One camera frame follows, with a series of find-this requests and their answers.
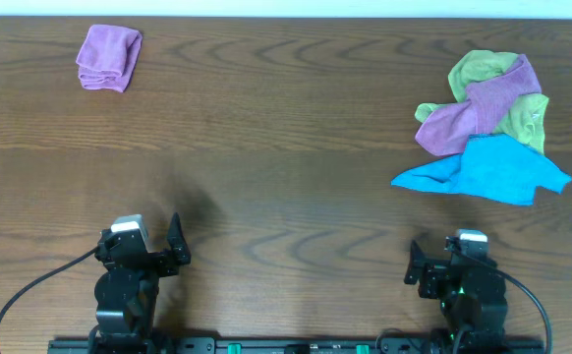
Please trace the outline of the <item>blue microfiber cloth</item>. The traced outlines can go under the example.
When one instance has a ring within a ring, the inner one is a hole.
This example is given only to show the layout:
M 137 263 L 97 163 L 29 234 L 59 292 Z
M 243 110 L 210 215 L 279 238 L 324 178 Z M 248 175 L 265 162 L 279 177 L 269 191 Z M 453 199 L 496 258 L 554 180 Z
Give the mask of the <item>blue microfiber cloth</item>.
M 500 134 L 473 136 L 463 152 L 409 169 L 390 184 L 526 207 L 534 203 L 537 188 L 560 194 L 571 181 L 570 175 L 535 149 Z

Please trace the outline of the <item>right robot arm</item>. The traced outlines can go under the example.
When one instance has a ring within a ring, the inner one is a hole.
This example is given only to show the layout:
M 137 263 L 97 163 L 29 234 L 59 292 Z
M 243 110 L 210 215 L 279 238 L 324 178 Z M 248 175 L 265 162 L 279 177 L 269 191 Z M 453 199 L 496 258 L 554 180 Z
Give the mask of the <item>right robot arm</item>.
M 417 242 L 410 247 L 404 282 L 418 284 L 418 294 L 439 302 L 446 329 L 435 329 L 427 353 L 507 353 L 504 322 L 508 312 L 505 280 L 488 257 L 487 238 L 449 237 L 449 260 L 425 255 Z

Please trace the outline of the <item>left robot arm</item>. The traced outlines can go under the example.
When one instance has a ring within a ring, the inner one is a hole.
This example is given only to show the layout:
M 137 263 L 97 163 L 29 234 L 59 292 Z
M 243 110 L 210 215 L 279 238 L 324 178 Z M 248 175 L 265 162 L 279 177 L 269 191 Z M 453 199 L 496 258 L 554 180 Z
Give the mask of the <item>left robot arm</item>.
M 94 287 L 97 326 L 87 340 L 88 353 L 173 353 L 173 340 L 153 329 L 159 280 L 191 262 L 180 216 L 172 215 L 168 247 L 150 252 L 140 214 L 117 218 L 100 232 L 94 257 L 106 268 Z

